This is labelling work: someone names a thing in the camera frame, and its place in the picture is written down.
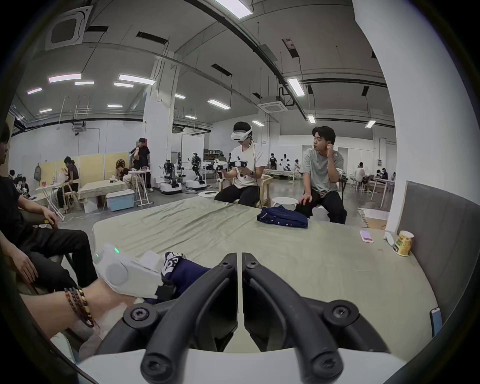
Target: black pants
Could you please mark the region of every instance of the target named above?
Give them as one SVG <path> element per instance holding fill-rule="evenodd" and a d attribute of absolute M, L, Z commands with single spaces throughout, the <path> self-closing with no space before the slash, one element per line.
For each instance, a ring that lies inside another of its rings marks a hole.
<path fill-rule="evenodd" d="M 215 196 L 215 200 L 226 203 L 233 203 L 237 199 L 239 199 L 239 204 L 253 207 L 260 200 L 260 188 L 256 185 L 243 188 L 230 185 Z"/>
<path fill-rule="evenodd" d="M 323 205 L 328 212 L 328 218 L 331 223 L 345 224 L 347 219 L 347 211 L 343 207 L 343 201 L 337 191 L 329 192 L 325 197 L 320 197 L 320 194 L 312 189 L 312 202 L 305 205 L 297 205 L 296 212 L 300 212 L 307 217 L 312 216 L 312 209 L 317 205 Z"/>
<path fill-rule="evenodd" d="M 74 192 L 78 191 L 78 183 L 73 183 L 71 185 L 71 187 L 72 187 L 72 191 L 74 191 Z M 63 190 L 65 192 L 70 192 L 70 188 L 68 187 L 68 185 L 65 185 L 63 187 Z M 59 207 L 63 208 L 63 206 L 65 205 L 65 202 L 63 201 L 63 192 L 62 192 L 61 188 L 59 188 L 58 191 L 57 191 L 57 200 L 59 201 Z"/>
<path fill-rule="evenodd" d="M 92 262 L 90 244 L 85 232 L 74 229 L 28 228 L 17 242 L 17 247 L 32 261 L 38 272 L 36 282 L 49 292 L 63 291 L 76 284 L 68 271 L 60 263 L 50 259 L 51 256 L 72 253 L 73 270 L 77 275 L 78 285 L 86 287 L 97 276 Z"/>

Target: yellow partition panel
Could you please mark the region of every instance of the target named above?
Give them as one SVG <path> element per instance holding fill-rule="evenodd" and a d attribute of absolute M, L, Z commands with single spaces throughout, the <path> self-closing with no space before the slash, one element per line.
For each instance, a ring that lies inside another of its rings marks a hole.
<path fill-rule="evenodd" d="M 80 156 L 78 173 L 80 175 L 81 187 L 93 181 L 105 180 L 103 175 L 103 154 Z"/>
<path fill-rule="evenodd" d="M 48 161 L 46 163 L 40 163 L 40 168 L 42 169 L 40 186 L 42 186 L 42 181 L 46 181 L 47 185 L 51 185 L 53 182 L 53 176 L 57 176 L 57 162 Z"/>
<path fill-rule="evenodd" d="M 77 166 L 77 169 L 80 172 L 80 168 L 78 166 L 78 157 L 72 157 L 72 160 L 75 162 L 75 165 Z M 67 167 L 65 166 L 65 163 L 63 162 L 63 159 L 57 160 L 57 180 L 59 179 L 60 171 L 64 168 L 67 169 Z"/>
<path fill-rule="evenodd" d="M 128 167 L 128 152 L 105 153 L 105 180 L 110 179 L 112 175 L 117 175 L 117 169 L 115 166 L 117 165 L 117 160 L 120 159 L 125 161 L 125 166 Z"/>

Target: chair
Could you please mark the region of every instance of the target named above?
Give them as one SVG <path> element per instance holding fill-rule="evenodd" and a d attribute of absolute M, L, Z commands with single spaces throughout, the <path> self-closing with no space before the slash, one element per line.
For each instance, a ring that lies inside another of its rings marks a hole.
<path fill-rule="evenodd" d="M 263 174 L 261 178 L 262 182 L 260 184 L 260 201 L 255 204 L 255 208 L 262 208 L 262 207 L 267 207 L 270 208 L 271 201 L 270 201 L 270 184 L 273 182 L 273 177 L 268 176 Z M 219 191 L 223 190 L 223 182 L 226 180 L 223 180 L 222 182 L 219 182 Z M 235 200 L 233 202 L 234 204 L 238 204 L 239 200 Z"/>

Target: ceiling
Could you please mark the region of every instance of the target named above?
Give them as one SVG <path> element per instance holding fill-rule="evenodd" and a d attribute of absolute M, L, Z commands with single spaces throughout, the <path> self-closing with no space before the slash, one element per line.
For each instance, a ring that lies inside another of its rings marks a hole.
<path fill-rule="evenodd" d="M 250 5 L 250 0 L 243 0 Z M 351 2 L 341 0 L 254 0 L 253 15 L 241 22 L 214 0 L 204 1 L 218 7 L 227 17 L 259 44 L 267 44 L 278 58 L 275 65 L 286 78 L 296 76 L 308 79 L 343 79 L 335 83 L 312 84 L 315 96 L 299 97 L 304 109 L 349 109 L 367 111 L 367 101 L 361 96 L 363 84 L 350 79 L 385 83 L 378 61 L 372 58 L 372 49 L 354 20 Z M 75 7 L 84 6 L 84 1 Z M 155 53 L 175 52 L 175 58 L 214 77 L 212 82 L 182 69 L 177 93 L 185 100 L 176 99 L 175 114 L 195 114 L 199 121 L 213 123 L 256 113 L 254 105 L 260 100 L 257 92 L 274 96 L 278 82 L 263 61 L 230 30 L 212 17 L 183 0 L 98 0 L 90 25 L 108 26 L 103 32 L 86 32 L 82 44 L 45 51 L 44 36 L 39 38 L 38 51 L 28 66 L 13 101 L 16 110 L 25 117 L 24 123 L 39 124 L 45 118 L 71 116 L 77 108 L 89 108 L 89 114 L 116 113 L 123 116 L 143 115 L 144 101 L 134 110 L 132 102 L 143 96 L 144 87 L 133 88 L 112 85 L 119 73 L 150 77 Z M 168 40 L 163 45 L 136 37 L 139 31 Z M 292 58 L 282 39 L 290 38 L 300 56 Z M 106 46 L 95 43 L 110 44 Z M 232 73 L 225 76 L 212 68 L 218 64 Z M 48 84 L 48 77 L 56 74 L 81 72 L 82 80 L 93 80 L 94 85 L 75 86 L 74 81 Z M 232 86 L 252 101 L 230 94 L 219 82 Z M 26 91 L 42 87 L 43 91 L 27 95 Z M 206 101 L 215 98 L 231 105 L 228 111 L 210 106 Z M 375 109 L 393 121 L 393 111 L 384 86 L 370 86 L 367 94 L 370 111 Z M 107 108 L 107 104 L 121 104 L 121 111 Z M 39 114 L 44 108 L 52 108 Z"/>

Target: gray t-shirt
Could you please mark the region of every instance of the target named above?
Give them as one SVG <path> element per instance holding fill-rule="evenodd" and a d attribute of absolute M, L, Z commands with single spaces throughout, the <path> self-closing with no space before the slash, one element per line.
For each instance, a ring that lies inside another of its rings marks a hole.
<path fill-rule="evenodd" d="M 337 151 L 333 151 L 333 161 L 340 177 L 343 173 L 343 157 Z M 331 183 L 328 178 L 328 158 L 322 156 L 313 148 L 307 149 L 303 155 L 303 163 L 300 173 L 310 174 L 312 180 L 311 188 L 315 189 L 321 197 L 324 197 L 330 191 L 337 191 L 336 183 Z"/>

